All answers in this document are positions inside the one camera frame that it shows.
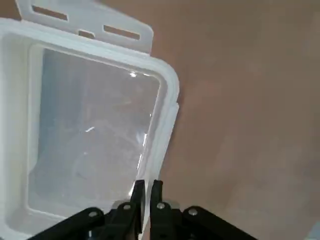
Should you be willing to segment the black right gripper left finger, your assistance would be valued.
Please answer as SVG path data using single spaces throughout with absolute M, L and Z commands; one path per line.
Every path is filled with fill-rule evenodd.
M 104 213 L 86 208 L 30 237 L 31 240 L 137 240 L 143 230 L 145 181 L 133 185 L 129 201 Z

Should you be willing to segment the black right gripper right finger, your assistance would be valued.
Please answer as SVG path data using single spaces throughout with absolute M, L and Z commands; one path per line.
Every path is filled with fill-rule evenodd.
M 253 237 L 200 206 L 181 211 L 163 201 L 163 182 L 155 180 L 150 196 L 151 240 L 252 240 Z

